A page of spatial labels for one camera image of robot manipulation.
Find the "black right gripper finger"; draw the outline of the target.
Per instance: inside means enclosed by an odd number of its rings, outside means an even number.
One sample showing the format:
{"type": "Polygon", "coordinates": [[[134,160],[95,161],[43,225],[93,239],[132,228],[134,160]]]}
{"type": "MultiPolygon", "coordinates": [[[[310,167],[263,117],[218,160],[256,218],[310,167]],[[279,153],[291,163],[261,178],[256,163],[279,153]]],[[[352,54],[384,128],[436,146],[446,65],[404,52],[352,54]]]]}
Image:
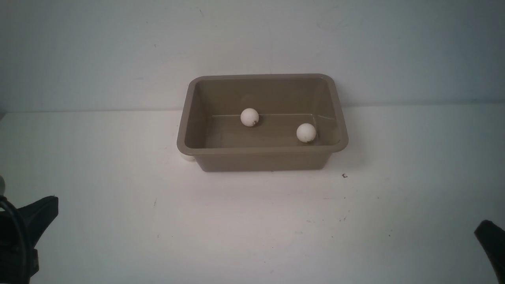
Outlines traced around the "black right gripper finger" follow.
{"type": "Polygon", "coordinates": [[[505,282],[505,231],[490,220],[483,220],[474,231],[485,251],[499,284],[505,282]]]}

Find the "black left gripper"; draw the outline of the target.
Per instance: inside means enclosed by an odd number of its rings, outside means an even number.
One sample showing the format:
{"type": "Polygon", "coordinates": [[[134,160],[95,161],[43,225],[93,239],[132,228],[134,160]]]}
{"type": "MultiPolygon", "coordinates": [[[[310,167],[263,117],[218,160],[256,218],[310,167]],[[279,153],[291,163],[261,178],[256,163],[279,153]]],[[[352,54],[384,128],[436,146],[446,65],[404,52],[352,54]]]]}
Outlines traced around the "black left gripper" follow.
{"type": "MultiPolygon", "coordinates": [[[[33,275],[32,271],[38,271],[38,261],[33,260],[37,257],[35,246],[45,230],[58,216],[58,197],[46,196],[19,208],[18,213],[23,221],[31,248],[31,260],[28,260],[28,264],[30,264],[28,275],[31,276],[33,275]]],[[[23,265],[25,254],[22,252],[14,221],[5,211],[1,212],[0,221],[1,283],[26,284],[29,279],[21,276],[21,272],[26,267],[23,265]]]]}

